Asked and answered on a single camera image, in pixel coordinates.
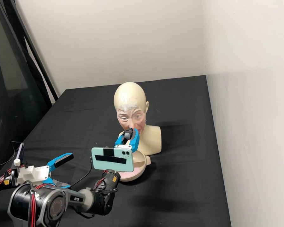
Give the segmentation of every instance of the bald mannequin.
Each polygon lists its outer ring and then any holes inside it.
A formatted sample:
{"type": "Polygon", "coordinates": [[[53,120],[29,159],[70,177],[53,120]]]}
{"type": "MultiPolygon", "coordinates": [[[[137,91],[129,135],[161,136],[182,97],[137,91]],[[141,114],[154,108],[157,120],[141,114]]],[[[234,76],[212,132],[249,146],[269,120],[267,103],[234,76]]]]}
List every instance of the bald mannequin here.
{"type": "Polygon", "coordinates": [[[138,151],[144,155],[161,152],[161,129],[146,124],[149,102],[138,84],[133,82],[121,84],[114,95],[114,106],[122,128],[138,130],[140,135],[138,151]]]}

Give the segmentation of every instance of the mannequin nose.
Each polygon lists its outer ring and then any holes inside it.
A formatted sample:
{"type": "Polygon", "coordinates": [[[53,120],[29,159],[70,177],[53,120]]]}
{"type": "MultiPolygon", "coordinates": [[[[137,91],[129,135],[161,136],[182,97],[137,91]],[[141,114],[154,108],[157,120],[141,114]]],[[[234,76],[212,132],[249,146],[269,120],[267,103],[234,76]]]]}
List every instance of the mannequin nose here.
{"type": "Polygon", "coordinates": [[[130,122],[129,122],[129,127],[130,127],[130,128],[136,128],[136,123],[135,123],[135,121],[130,120],[130,122]]]}

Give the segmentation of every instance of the black tape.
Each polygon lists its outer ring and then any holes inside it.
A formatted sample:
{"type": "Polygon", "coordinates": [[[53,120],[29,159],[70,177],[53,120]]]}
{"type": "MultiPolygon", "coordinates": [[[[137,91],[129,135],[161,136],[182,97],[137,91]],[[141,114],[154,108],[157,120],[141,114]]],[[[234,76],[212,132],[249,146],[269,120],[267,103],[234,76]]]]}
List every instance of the black tape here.
{"type": "Polygon", "coordinates": [[[95,155],[95,158],[97,161],[107,161],[107,162],[126,164],[126,159],[124,158],[118,158],[118,157],[112,157],[112,156],[101,156],[101,155],[95,155]]]}
{"type": "Polygon", "coordinates": [[[103,155],[114,157],[115,156],[114,149],[113,148],[103,148],[103,155]]]}
{"type": "Polygon", "coordinates": [[[65,155],[65,156],[63,156],[62,158],[57,159],[57,160],[55,161],[55,163],[54,163],[54,166],[55,166],[56,168],[58,168],[59,166],[61,166],[61,165],[63,165],[64,163],[66,163],[66,162],[72,160],[73,158],[74,158],[74,154],[65,155]]]}

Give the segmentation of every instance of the black cable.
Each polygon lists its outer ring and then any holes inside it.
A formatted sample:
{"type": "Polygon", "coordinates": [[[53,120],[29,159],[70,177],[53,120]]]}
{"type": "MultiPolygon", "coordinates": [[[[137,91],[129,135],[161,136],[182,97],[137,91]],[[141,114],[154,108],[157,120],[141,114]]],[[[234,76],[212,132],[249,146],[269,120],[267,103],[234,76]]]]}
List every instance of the black cable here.
{"type": "Polygon", "coordinates": [[[112,189],[112,190],[91,189],[91,191],[98,192],[98,193],[115,193],[118,191],[118,188],[112,189]]]}
{"type": "Polygon", "coordinates": [[[74,210],[78,215],[81,215],[81,216],[84,217],[84,218],[90,219],[90,218],[93,218],[93,217],[95,216],[95,214],[92,214],[91,216],[86,216],[86,215],[82,214],[81,212],[78,212],[74,206],[71,206],[71,208],[73,208],[73,210],[74,210]]]}
{"type": "Polygon", "coordinates": [[[23,184],[29,183],[31,189],[33,189],[33,183],[30,180],[24,181],[23,184]]]}
{"type": "Polygon", "coordinates": [[[12,141],[12,140],[10,140],[9,141],[10,142],[10,144],[12,145],[12,147],[13,147],[13,150],[14,150],[14,154],[13,154],[13,156],[8,160],[8,161],[6,161],[6,162],[4,162],[4,163],[1,163],[0,164],[0,166],[2,166],[2,165],[4,165],[4,164],[6,164],[6,163],[8,163],[8,162],[10,162],[14,157],[15,157],[15,153],[16,153],[16,151],[15,151],[15,148],[14,148],[14,146],[13,146],[13,144],[12,144],[12,142],[13,143],[23,143],[23,142],[18,142],[18,141],[12,141]]]}
{"type": "Polygon", "coordinates": [[[87,172],[87,174],[85,174],[85,176],[84,177],[82,177],[80,180],[78,180],[76,183],[74,183],[73,185],[71,185],[70,187],[69,187],[69,189],[71,189],[74,185],[76,185],[77,183],[79,183],[80,181],[82,181],[90,172],[91,172],[91,170],[92,170],[92,157],[89,157],[90,158],[90,160],[91,160],[91,168],[90,168],[90,170],[87,172]]]}

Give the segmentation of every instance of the white knob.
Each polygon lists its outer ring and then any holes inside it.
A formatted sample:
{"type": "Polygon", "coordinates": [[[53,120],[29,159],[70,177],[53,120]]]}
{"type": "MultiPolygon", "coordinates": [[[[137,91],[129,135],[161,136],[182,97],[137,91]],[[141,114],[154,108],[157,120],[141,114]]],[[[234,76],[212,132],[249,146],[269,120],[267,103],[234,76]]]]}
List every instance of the white knob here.
{"type": "Polygon", "coordinates": [[[20,166],[21,162],[20,162],[20,159],[15,159],[14,160],[14,165],[15,166],[20,166]]]}

